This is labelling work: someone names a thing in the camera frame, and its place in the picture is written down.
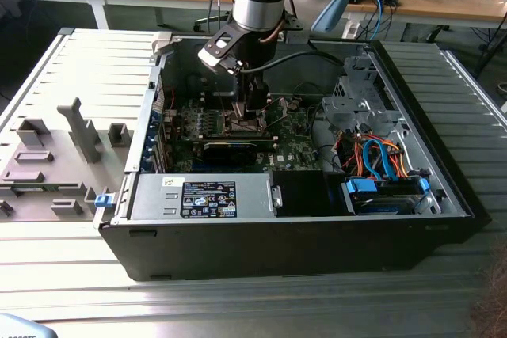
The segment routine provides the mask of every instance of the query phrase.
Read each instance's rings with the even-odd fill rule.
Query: power supply label
[[[181,195],[183,218],[236,218],[236,183],[185,182]]]

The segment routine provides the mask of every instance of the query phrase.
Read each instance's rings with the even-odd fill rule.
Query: blue latch
[[[430,189],[430,187],[429,187],[429,182],[428,182],[428,180],[426,180],[425,178],[421,178],[421,179],[419,180],[419,186],[421,187],[421,189],[422,189],[422,191],[423,191],[424,193],[429,192],[429,189]]]
[[[152,123],[160,122],[160,113],[156,112],[155,110],[151,110],[150,117]]]
[[[349,193],[377,193],[375,181],[368,178],[351,178],[347,181]]]
[[[115,207],[114,204],[114,197],[112,194],[100,194],[99,196],[95,197],[95,207]]]

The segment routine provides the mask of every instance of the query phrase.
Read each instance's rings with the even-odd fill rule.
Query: orange wire
[[[399,155],[399,161],[402,163],[402,173],[403,173],[403,176],[408,177],[409,175],[406,173],[405,164],[403,164],[403,156],[402,156],[402,154]]]
[[[401,177],[401,176],[400,176],[400,174],[399,174],[399,167],[398,167],[398,164],[396,164],[396,160],[395,160],[392,156],[390,157],[390,160],[391,160],[391,162],[393,163],[393,165],[395,166],[396,176]]]

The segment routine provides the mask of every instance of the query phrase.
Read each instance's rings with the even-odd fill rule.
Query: metal surface
[[[420,64],[422,74],[437,75],[435,63]],[[449,72],[450,66],[440,66]],[[431,107],[474,107],[470,100],[478,99],[417,96]],[[438,127],[449,148],[502,142],[499,126]],[[507,163],[468,161],[460,167],[477,182],[507,173]],[[471,335],[470,304],[484,284],[480,270],[507,228],[507,196],[481,198],[494,221],[463,245],[441,247],[411,271],[291,278],[139,283],[127,277],[90,222],[0,223],[0,310],[50,326],[59,338],[465,338]]]
[[[505,210],[507,120],[450,52],[436,45],[384,43],[486,211]],[[422,70],[424,75],[417,75]]]
[[[165,179],[174,181],[174,186],[165,186]],[[241,203],[241,212],[235,220],[244,218],[273,218],[273,202],[268,174],[140,174],[130,219],[132,221],[171,220],[181,221],[181,197],[183,182],[227,182],[234,181],[236,203]],[[174,199],[167,199],[166,194]],[[176,213],[164,214],[164,209],[175,208]]]
[[[254,0],[234,0],[232,15],[245,29],[269,31],[276,27],[282,17],[284,0],[261,3]]]

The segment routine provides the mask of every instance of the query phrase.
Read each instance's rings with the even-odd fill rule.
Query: blue plastic clip
[[[112,194],[100,194],[99,196],[95,197],[95,207],[115,207],[114,204],[114,197]]]
[[[375,181],[368,178],[351,178],[347,181],[349,193],[377,193]]]
[[[426,180],[425,178],[421,178],[421,179],[419,180],[419,186],[421,187],[421,189],[422,189],[422,191],[423,191],[424,193],[429,192],[429,189],[430,189],[430,187],[429,187],[429,182],[428,182],[428,180]]]

